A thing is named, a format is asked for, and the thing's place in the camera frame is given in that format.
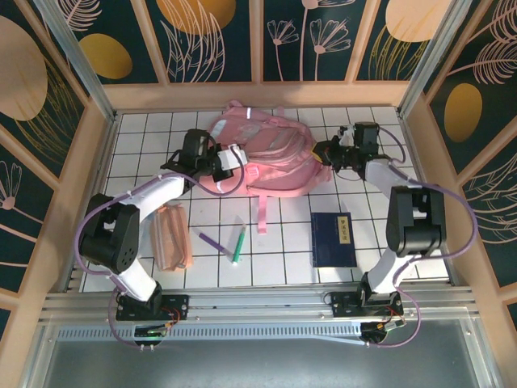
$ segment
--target leaf pattern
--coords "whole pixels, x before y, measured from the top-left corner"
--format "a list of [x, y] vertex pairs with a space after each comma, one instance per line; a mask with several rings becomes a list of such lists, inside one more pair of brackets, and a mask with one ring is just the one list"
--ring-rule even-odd
[[517, 0], [500, 0], [490, 24], [492, 36], [507, 42], [517, 39]]
[[476, 81], [502, 85], [517, 70], [517, 40], [495, 40], [477, 55], [473, 72]]
[[503, 166], [476, 175], [464, 187], [485, 243], [517, 241], [517, 155]]
[[225, 42], [219, 23], [212, 14], [207, 15], [200, 3], [198, 20], [189, 2], [178, 2], [185, 15], [183, 18], [171, 0], [164, 2], [177, 28], [170, 29], [161, 21], [169, 41], [167, 73], [174, 82], [207, 82], [213, 80], [214, 75], [218, 82], [225, 69]]
[[100, 0], [57, 0], [57, 3], [73, 31], [87, 31], [102, 12]]

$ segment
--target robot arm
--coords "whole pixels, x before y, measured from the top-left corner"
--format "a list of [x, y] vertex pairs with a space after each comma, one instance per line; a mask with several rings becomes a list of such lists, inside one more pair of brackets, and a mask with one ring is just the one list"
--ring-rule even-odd
[[376, 123], [355, 123], [341, 127], [332, 140], [320, 141], [313, 148], [314, 157], [322, 164], [336, 172], [351, 167], [389, 198], [388, 248], [361, 280], [358, 298], [362, 307], [392, 305], [397, 296], [395, 286], [410, 267], [397, 284], [393, 283], [395, 272], [414, 255], [430, 255], [440, 249], [446, 239], [443, 194], [411, 184], [397, 174], [390, 159], [378, 152], [379, 131]]
[[[166, 202], [179, 198], [190, 190], [191, 182], [180, 176], [162, 176], [175, 171], [198, 180], [212, 176], [216, 182], [233, 176], [232, 169], [246, 164], [244, 152], [238, 146], [231, 150], [221, 147], [203, 130], [191, 129], [183, 141], [183, 148], [174, 153], [158, 172], [159, 179], [151, 179], [140, 186], [137, 194], [95, 214], [84, 227], [79, 239], [79, 252], [90, 262], [109, 270], [109, 278], [126, 293], [133, 308], [157, 314], [162, 304], [162, 288], [145, 272], [138, 260], [140, 224]], [[88, 204], [87, 213], [113, 200], [98, 194]], [[107, 225], [113, 224], [113, 230]]]

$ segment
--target decorative wallpaper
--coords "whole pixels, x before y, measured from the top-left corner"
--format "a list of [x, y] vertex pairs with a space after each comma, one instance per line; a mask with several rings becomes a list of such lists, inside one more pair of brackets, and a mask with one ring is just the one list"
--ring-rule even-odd
[[435, 79], [438, 76], [438, 73], [442, 69], [443, 63], [446, 61], [447, 58], [449, 58], [449, 55], [451, 55], [451, 51], [456, 47], [456, 43], [460, 39], [460, 36], [463, 33], [463, 30], [465, 29], [465, 27], [467, 27], [467, 24], [469, 24], [470, 19], [472, 18], [473, 13], [476, 10], [477, 6], [479, 5], [480, 1], [481, 0], [472, 0], [472, 2], [470, 3], [470, 8], [469, 8], [469, 11], [467, 12], [467, 15], [463, 19], [463, 22], [461, 23], [461, 25], [458, 27], [456, 34], [452, 38], [452, 41], [451, 41], [449, 47], [447, 48], [447, 50], [445, 50], [445, 53], [440, 58], [438, 65], [436, 65], [435, 71], [433, 71], [433, 73], [427, 80], [427, 83], [423, 88], [424, 93], [427, 94], [427, 92], [429, 91], [429, 89], [431, 88], [433, 83], [435, 82]]
[[265, 0], [264, 81], [342, 81], [364, 1]]
[[0, 309], [0, 342], [2, 342], [3, 332], [6, 330], [7, 321], [11, 312], [9, 310]]
[[57, 0], [57, 5], [101, 83], [158, 82], [129, 0]]
[[251, 81], [248, 0], [146, 0], [170, 82]]
[[450, 0], [381, 0], [358, 80], [409, 81]]
[[501, 287], [517, 282], [517, 137], [463, 186]]
[[431, 101], [459, 173], [517, 115], [517, 5], [494, 0]]
[[511, 320], [514, 322], [515, 329], [517, 330], [517, 303], [508, 305], [508, 311], [510, 312]]
[[0, 125], [59, 176], [84, 106], [11, 0], [0, 36]]
[[0, 146], [0, 288], [17, 293], [53, 190]]

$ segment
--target dark blue book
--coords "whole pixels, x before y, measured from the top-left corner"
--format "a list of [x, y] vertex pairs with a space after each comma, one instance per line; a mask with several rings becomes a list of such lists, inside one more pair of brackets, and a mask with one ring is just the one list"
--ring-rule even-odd
[[350, 213], [311, 213], [313, 267], [357, 267]]

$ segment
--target metal base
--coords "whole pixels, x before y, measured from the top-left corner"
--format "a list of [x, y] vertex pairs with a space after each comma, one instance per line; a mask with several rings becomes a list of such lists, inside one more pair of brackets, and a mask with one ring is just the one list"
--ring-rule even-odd
[[[328, 293], [330, 296], [330, 304], [332, 305], [332, 314], [334, 318], [344, 317], [383, 317], [390, 315], [387, 306], [361, 306], [361, 300], [357, 296], [357, 292], [333, 292]], [[404, 308], [400, 295], [393, 297], [393, 302], [389, 305], [396, 314], [403, 315]]]
[[171, 315], [173, 315], [174, 320], [177, 320], [178, 313], [180, 321], [187, 319], [188, 295], [163, 295], [158, 315], [149, 310], [134, 308], [130, 304], [124, 303], [123, 298], [120, 297], [120, 304], [116, 311], [116, 320], [119, 322], [168, 322], [171, 320]]

